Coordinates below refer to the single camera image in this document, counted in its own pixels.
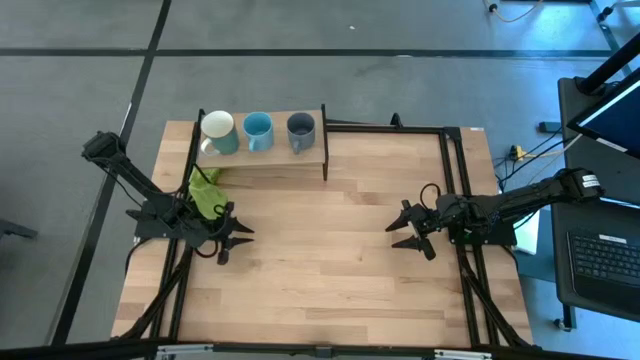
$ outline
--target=blue mug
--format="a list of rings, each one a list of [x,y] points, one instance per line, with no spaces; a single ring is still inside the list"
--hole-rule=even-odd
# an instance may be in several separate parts
[[[202,119],[200,130],[206,139],[200,144],[205,155],[231,155],[238,151],[240,142],[233,116],[226,111],[214,111]]]
[[[242,127],[249,139],[249,151],[266,151],[273,146],[273,121],[269,114],[251,113],[244,119]]]

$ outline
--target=table leg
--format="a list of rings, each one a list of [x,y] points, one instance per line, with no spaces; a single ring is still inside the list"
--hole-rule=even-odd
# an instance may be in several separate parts
[[[573,306],[562,304],[562,319],[555,319],[553,324],[566,332],[576,329],[576,309]]]

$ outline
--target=floor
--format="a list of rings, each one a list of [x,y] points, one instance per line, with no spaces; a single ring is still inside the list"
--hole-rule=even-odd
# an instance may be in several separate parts
[[[536,125],[559,119],[558,78],[589,74],[640,30],[640,8],[617,9],[600,28],[594,8],[611,1],[545,3],[505,24],[481,0],[0,0],[0,217],[40,232],[0,241],[0,348],[50,339],[104,178],[80,157],[95,131],[125,124],[127,152],[149,174],[166,120],[194,119],[201,107],[326,103],[336,119],[387,123],[398,112],[406,124],[484,127],[499,158],[546,138]],[[504,1],[500,11],[512,18],[530,6]],[[389,56],[403,53],[414,56]],[[544,165],[532,163],[508,187]],[[134,228],[129,207],[117,188],[70,342],[110,333]],[[543,348],[640,353],[630,338],[640,325],[579,310],[579,328],[566,334],[550,325],[561,313],[554,284],[523,278],[522,286]]]

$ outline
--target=black metal frame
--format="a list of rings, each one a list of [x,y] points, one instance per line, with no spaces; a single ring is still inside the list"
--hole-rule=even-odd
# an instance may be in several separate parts
[[[323,114],[325,113],[324,105],[322,107]],[[187,156],[187,162],[185,164],[185,171],[183,179],[188,179],[193,164],[196,161],[197,147],[200,139],[200,121],[204,112],[201,110],[198,116],[198,121],[194,123],[191,144],[189,148],[189,154]],[[391,125],[370,125],[353,122],[345,122],[339,120],[326,119],[323,116],[323,121],[326,125],[327,132],[349,132],[349,133],[410,133],[410,134],[431,134],[437,135],[440,148],[442,150],[442,163],[445,173],[445,182],[447,191],[455,192],[455,185],[453,181],[453,172],[451,168],[451,158],[448,151],[448,140],[452,140],[455,150],[458,168],[460,171],[461,184],[463,192],[465,194],[471,193],[471,185],[466,169],[466,161],[464,156],[464,149],[462,145],[462,137],[459,128],[446,127],[405,127],[400,121],[400,117],[394,114]],[[167,284],[169,282],[169,274],[172,273],[174,268],[174,261],[177,249],[177,239],[170,239],[167,254],[165,258],[165,264],[163,268],[163,276],[161,283]],[[486,279],[486,269],[484,267],[484,260],[482,257],[482,249],[474,247],[474,256],[476,259],[476,269],[479,274],[479,279],[470,275],[473,272],[470,268],[469,261],[467,259],[466,250],[463,245],[456,245],[457,259],[460,265],[460,278],[462,281],[462,289],[464,294],[464,305],[467,314],[467,324],[469,328],[469,338],[471,347],[468,349],[451,349],[442,347],[386,347],[386,346],[345,346],[345,345],[300,345],[300,344],[255,344],[255,343],[190,343],[180,342],[177,339],[182,308],[184,306],[184,300],[186,295],[186,286],[188,282],[188,270],[191,264],[191,256],[193,254],[193,248],[188,244],[185,244],[185,252],[183,253],[183,259],[186,259],[186,274],[180,278],[178,290],[176,294],[176,300],[172,312],[171,325],[168,338],[154,338],[157,336],[162,321],[162,311],[159,311],[152,324],[152,334],[149,339],[129,338],[116,338],[108,342],[97,343],[84,343],[74,345],[53,345],[51,347],[45,346],[40,348],[29,349],[15,349],[0,351],[0,355],[7,359],[84,359],[91,358],[104,358],[104,359],[130,359],[133,357],[145,356],[147,359],[151,359],[156,355],[168,355],[170,358],[174,358],[175,354],[180,350],[187,352],[193,351],[211,351],[211,352],[258,352],[258,353],[284,353],[289,355],[306,354],[321,358],[330,358],[337,355],[388,355],[388,356],[412,356],[412,357],[425,357],[436,358],[438,356],[446,358],[458,358],[463,356],[468,358],[470,355],[487,354],[496,356],[496,358],[505,359],[538,359],[544,356],[548,359],[568,359],[575,358],[571,354],[556,353],[541,350],[537,347],[531,347],[524,343],[520,339],[515,331],[508,325],[504,317],[500,314],[499,309],[491,302],[489,295],[489,286]],[[485,306],[485,314],[487,315],[487,329],[489,331],[490,344],[483,345],[479,339],[478,325],[475,317],[473,295],[471,293],[471,287],[476,294],[478,294],[480,300]],[[168,294],[166,290],[162,290],[165,295]],[[496,324],[493,321],[498,322],[500,328],[507,329],[505,337],[509,344],[509,347],[501,347],[497,343],[497,333],[492,335],[495,331]],[[143,329],[140,328],[139,334],[142,334]]]
[[[442,153],[442,164],[445,172],[445,182],[446,188],[448,192],[455,193],[455,184],[453,180],[453,171],[451,167],[451,158],[449,154],[448,148],[448,140],[451,140],[454,144],[456,151],[456,159],[458,163],[458,169],[460,172],[460,180],[463,188],[463,193],[465,195],[471,195],[471,184],[469,181],[469,175],[466,168],[466,161],[464,156],[464,148],[462,145],[462,136],[460,133],[460,129],[457,127],[419,127],[419,126],[404,126],[400,120],[398,114],[394,114],[390,125],[372,125],[372,124],[363,124],[363,123],[354,123],[342,120],[333,120],[328,119],[326,116],[326,108],[325,105],[322,104],[322,121],[324,124],[324,132],[323,137],[325,140],[325,163],[323,166],[323,175],[325,180],[327,179],[327,171],[329,164],[329,142],[327,140],[327,134],[329,132],[348,132],[348,133],[401,133],[401,134],[425,134],[425,135],[436,135],[438,136],[438,140],[440,143],[440,149]],[[200,121],[204,116],[204,112],[200,110],[198,114],[198,121],[194,123],[194,129],[191,137],[191,144],[189,149],[189,156],[185,166],[185,175],[184,179],[188,178],[189,172],[193,167],[193,164],[196,161],[197,156],[197,145],[200,139]],[[186,248],[185,251],[192,251],[191,248]],[[458,258],[460,256],[466,256],[466,250],[464,245],[456,245],[456,253]],[[489,282],[487,279],[486,268],[484,264],[484,257],[482,254],[482,248],[480,246],[473,247],[474,259],[476,262],[476,271],[479,276],[480,284],[487,293],[489,293]],[[173,261],[169,261],[170,259],[175,259],[175,249],[172,250],[171,246],[167,249],[167,260],[165,261],[165,267],[162,270],[163,277],[161,283],[166,281],[166,278],[169,276],[171,269],[173,268]],[[469,286],[469,284],[461,278],[461,285],[464,296],[464,305],[465,312],[467,316],[467,325],[469,331],[469,339],[472,347],[481,345],[480,335],[478,330],[478,321],[476,319],[475,314],[475,306],[473,302],[473,293]],[[177,341],[178,338],[178,330],[180,326],[180,320],[182,315],[182,307],[185,301],[186,288],[188,282],[188,272],[187,276],[183,278],[179,285],[176,293],[176,300],[173,307],[173,312],[171,316],[171,325],[169,331],[169,338],[173,341]],[[491,345],[499,345],[499,337],[495,324],[486,313],[486,321],[487,321],[487,330],[489,333],[489,343]],[[161,323],[162,312],[160,312],[154,322],[154,328],[159,329],[159,323]],[[152,332],[150,336],[157,336],[157,331]],[[278,348],[278,344],[265,344],[265,348],[276,349]],[[331,352],[334,350],[334,346],[328,347]],[[380,347],[368,347],[369,349],[375,349],[370,354],[380,354],[383,351],[384,354],[392,355],[395,354],[395,350],[391,353],[386,353],[389,348],[380,348]]]

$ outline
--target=wooden shelf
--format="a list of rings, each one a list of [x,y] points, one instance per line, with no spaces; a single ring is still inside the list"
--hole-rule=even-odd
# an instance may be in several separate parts
[[[291,149],[287,136],[287,120],[298,112],[310,114],[316,122],[315,144],[296,155]],[[273,146],[271,149],[262,152],[250,152],[249,141],[243,130],[244,119],[247,113],[231,114],[236,124],[240,148],[231,155],[207,156],[198,151],[197,163],[202,168],[237,168],[247,166],[273,166],[273,165],[296,165],[296,164],[322,164],[325,162],[324,148],[324,124],[322,122],[321,110],[300,110],[300,111],[279,111],[268,113],[273,120]]]

